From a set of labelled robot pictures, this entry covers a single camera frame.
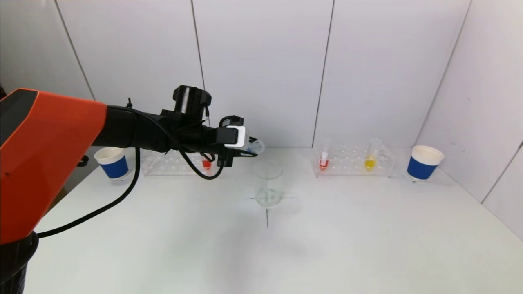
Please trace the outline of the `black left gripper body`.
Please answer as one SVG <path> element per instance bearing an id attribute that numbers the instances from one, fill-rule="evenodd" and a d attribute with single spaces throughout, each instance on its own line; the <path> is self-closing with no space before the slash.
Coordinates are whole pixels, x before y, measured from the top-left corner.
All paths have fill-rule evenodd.
<path id="1" fill-rule="evenodd" d="M 236 143 L 235 128 L 211 128 L 203 126 L 202 129 L 202 152 L 217 156 L 217 165 L 223 167 L 232 166 L 233 151 L 226 145 Z"/>

